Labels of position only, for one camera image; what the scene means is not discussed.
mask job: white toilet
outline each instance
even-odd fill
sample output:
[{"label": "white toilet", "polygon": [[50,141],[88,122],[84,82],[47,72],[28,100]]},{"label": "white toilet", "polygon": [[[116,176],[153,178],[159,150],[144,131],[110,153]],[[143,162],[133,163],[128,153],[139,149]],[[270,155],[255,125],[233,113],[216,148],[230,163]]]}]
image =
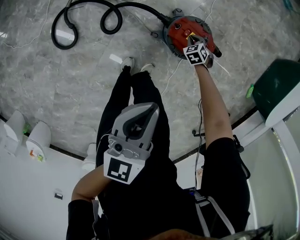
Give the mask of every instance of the white toilet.
[{"label": "white toilet", "polygon": [[18,147],[22,143],[24,126],[25,119],[22,113],[18,110],[16,110],[10,119],[8,119],[8,121],[4,124],[4,129],[6,131],[4,149],[14,156]]},{"label": "white toilet", "polygon": [[96,144],[91,143],[88,147],[88,156],[82,163],[82,169],[91,172],[96,168]]},{"label": "white toilet", "polygon": [[41,162],[46,160],[45,148],[49,148],[51,143],[51,131],[47,124],[40,121],[30,133],[26,146],[29,155]]}]

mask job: foot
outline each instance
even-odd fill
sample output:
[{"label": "foot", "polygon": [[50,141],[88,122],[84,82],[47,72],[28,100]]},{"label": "foot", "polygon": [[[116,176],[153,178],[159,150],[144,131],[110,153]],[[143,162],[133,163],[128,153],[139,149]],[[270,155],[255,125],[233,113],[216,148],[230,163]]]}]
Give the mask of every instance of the foot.
[{"label": "foot", "polygon": [[124,59],[124,61],[122,62],[121,64],[121,70],[123,71],[123,68],[125,66],[128,66],[128,67],[131,67],[130,69],[130,72],[132,71],[132,69],[134,68],[135,66],[135,59],[134,58],[131,58],[131,57],[127,57]]},{"label": "foot", "polygon": [[151,72],[152,72],[153,69],[154,69],[154,65],[152,63],[148,63],[144,67],[142,67],[140,72],[148,72],[151,76]]}]

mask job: leg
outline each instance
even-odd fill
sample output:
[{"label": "leg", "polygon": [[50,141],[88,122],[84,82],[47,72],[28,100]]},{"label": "leg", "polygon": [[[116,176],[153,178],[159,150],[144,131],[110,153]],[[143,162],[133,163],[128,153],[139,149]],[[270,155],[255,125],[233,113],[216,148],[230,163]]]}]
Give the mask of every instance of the leg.
[{"label": "leg", "polygon": [[[130,67],[125,66],[121,72],[113,90],[112,95],[103,111],[97,134],[97,146],[104,134],[110,133],[114,120],[120,115],[121,111],[128,106],[130,98]],[[107,136],[105,136],[98,148],[96,167],[103,164],[103,153],[108,149]]]},{"label": "leg", "polygon": [[159,107],[159,118],[153,134],[152,142],[155,152],[160,156],[169,157],[170,128],[167,114],[158,89],[155,87],[148,72],[140,72],[132,76],[131,86],[135,97],[134,104],[154,102]]}]

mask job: person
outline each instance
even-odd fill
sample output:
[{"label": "person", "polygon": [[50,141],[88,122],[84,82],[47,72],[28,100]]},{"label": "person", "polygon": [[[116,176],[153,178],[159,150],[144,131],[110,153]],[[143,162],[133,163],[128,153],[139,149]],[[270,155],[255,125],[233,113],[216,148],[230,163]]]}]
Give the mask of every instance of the person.
[{"label": "person", "polygon": [[[151,80],[154,66],[147,64],[131,76],[133,67],[133,58],[123,61],[122,72],[99,125],[96,169],[80,179],[73,190],[68,205],[67,240],[202,239],[204,234],[195,197],[179,187],[176,166],[169,158],[170,129],[160,93]],[[228,112],[207,68],[196,65],[195,70],[201,89],[206,139],[202,184],[198,191],[203,196],[213,197],[235,232],[241,232],[248,221],[250,197]],[[108,136],[103,135],[110,133],[114,120],[128,106],[131,87],[134,104],[158,104],[159,118],[152,137],[151,156],[127,185],[104,176],[103,153],[108,149]],[[95,220],[93,200],[96,196],[103,215],[99,217],[96,211]],[[211,237],[230,235],[211,204],[201,207],[201,211]]]}]

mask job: red vacuum cleaner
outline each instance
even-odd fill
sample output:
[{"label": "red vacuum cleaner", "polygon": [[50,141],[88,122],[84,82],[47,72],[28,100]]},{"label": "red vacuum cleaner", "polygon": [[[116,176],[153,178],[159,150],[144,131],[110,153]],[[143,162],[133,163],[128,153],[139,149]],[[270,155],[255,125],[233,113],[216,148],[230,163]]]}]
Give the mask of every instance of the red vacuum cleaner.
[{"label": "red vacuum cleaner", "polygon": [[[161,38],[167,46],[170,48],[173,54],[176,56],[186,59],[183,48],[188,45],[188,36],[190,35],[198,35],[201,36],[206,43],[206,47],[215,54],[216,57],[221,57],[222,53],[220,52],[219,48],[216,46],[216,44],[213,41],[212,32],[209,28],[209,26],[200,18],[193,17],[193,16],[184,16],[183,11],[179,8],[175,9],[173,11],[173,16],[168,17],[163,15],[162,13],[159,13],[157,10],[142,4],[142,3],[136,3],[136,2],[123,2],[119,3],[117,5],[114,5],[106,0],[77,0],[75,2],[72,2],[72,0],[69,0],[66,7],[61,10],[56,18],[53,21],[52,24],[52,30],[51,30],[51,37],[54,45],[62,50],[67,50],[72,48],[78,40],[78,32],[76,26],[70,22],[68,18],[68,10],[80,3],[85,2],[95,2],[99,4],[103,4],[109,7],[109,9],[103,14],[101,21],[100,21],[100,28],[101,30],[106,34],[114,34],[118,32],[122,26],[123,18],[122,14],[119,11],[119,8],[121,7],[136,7],[144,9],[152,14],[154,14],[161,22],[163,23],[163,29],[161,31],[152,32],[151,35],[155,38]],[[108,30],[105,27],[105,20],[108,17],[108,15],[114,12],[118,18],[117,26],[113,30]],[[74,32],[74,40],[70,45],[62,45],[60,44],[55,36],[56,32],[56,25],[58,22],[58,19],[64,15],[64,20],[67,26],[73,30]]]}]

